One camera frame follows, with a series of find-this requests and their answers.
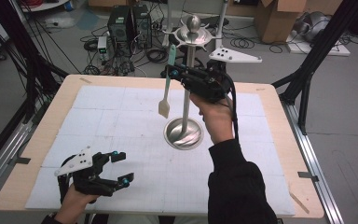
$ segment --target gray floor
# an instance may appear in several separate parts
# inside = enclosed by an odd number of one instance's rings
[[[86,7],[79,8],[70,15],[76,19],[76,26],[51,35],[81,71],[87,65],[87,52],[79,38],[90,35],[91,30],[105,25],[107,19],[96,17]],[[230,24],[232,27],[243,27],[249,24],[249,20],[230,19]],[[255,36],[253,27],[237,32],[248,37]],[[56,65],[77,74],[52,41],[47,39],[46,34],[43,37]],[[223,42],[226,47],[232,48],[229,40],[224,39]],[[345,223],[358,224],[358,45],[350,43],[346,47],[351,52],[350,57],[328,56],[312,80],[307,131]],[[295,72],[306,58],[304,54],[289,53],[285,46],[282,46],[282,53],[273,53],[265,45],[236,50],[261,56],[263,59],[262,63],[229,64],[227,72],[237,82],[272,83]],[[200,51],[198,57],[206,62],[207,53]],[[141,68],[149,77],[159,77],[163,64],[148,63]],[[143,77],[144,74],[137,70],[136,74],[130,76]],[[24,89],[13,63],[11,60],[0,61],[0,132],[23,100]],[[8,167],[0,178],[0,188],[10,169]],[[0,223],[39,223],[45,214],[0,212]],[[327,222],[324,219],[285,219],[284,223]]]

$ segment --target equipment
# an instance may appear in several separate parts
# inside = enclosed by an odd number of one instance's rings
[[[207,68],[197,69],[182,64],[167,65],[168,76],[182,83],[186,90],[214,103],[225,99],[231,84],[226,74],[226,63],[216,60],[207,62]]]
[[[133,180],[133,173],[123,175],[115,180],[101,179],[99,174],[109,161],[116,162],[126,159],[124,152],[96,153],[91,157],[90,149],[86,148],[62,163],[62,168],[55,172],[60,187],[61,203],[69,189],[69,179],[74,178],[75,189],[84,194],[111,197],[114,192],[127,188]]]
[[[305,12],[298,18],[293,26],[293,30],[298,35],[304,36],[304,39],[310,43],[315,42],[316,38],[322,34],[327,26],[329,19],[322,12]]]
[[[107,47],[107,36],[98,37],[98,53],[100,55],[100,60],[103,62],[109,61],[110,53],[109,48]]]
[[[132,7],[135,19],[135,32],[138,49],[152,48],[152,30],[150,14],[146,5]]]
[[[129,6],[114,6],[107,23],[115,56],[130,57],[134,27]]]

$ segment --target cardboard box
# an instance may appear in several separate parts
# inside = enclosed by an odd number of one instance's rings
[[[285,43],[307,0],[261,0],[255,13],[255,29],[264,43]]]

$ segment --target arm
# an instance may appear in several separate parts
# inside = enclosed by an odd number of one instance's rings
[[[71,185],[65,198],[62,202],[62,206],[58,211],[55,218],[45,217],[42,224],[73,224],[77,222],[77,219],[84,212],[86,205],[96,200],[99,195],[87,195],[75,190],[75,186]]]
[[[190,94],[190,99],[204,116],[214,143],[209,149],[214,167],[208,181],[209,223],[276,223],[263,176],[257,165],[243,157],[233,137],[231,112],[224,106],[227,102],[211,104],[195,94]]]

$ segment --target robotic hand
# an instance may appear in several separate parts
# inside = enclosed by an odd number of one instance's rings
[[[182,64],[167,64],[168,76],[178,80],[184,88],[214,103],[225,99],[232,89],[232,80],[226,74],[226,63],[207,62],[207,68],[190,68]]]
[[[103,195],[111,197],[117,190],[127,188],[133,180],[133,173],[123,175],[115,180],[101,179],[103,166],[109,162],[126,159],[124,152],[96,153],[90,158],[90,151],[83,150],[62,163],[62,168],[56,172],[61,194],[61,203],[69,189],[69,179],[74,179],[75,189],[84,194]]]

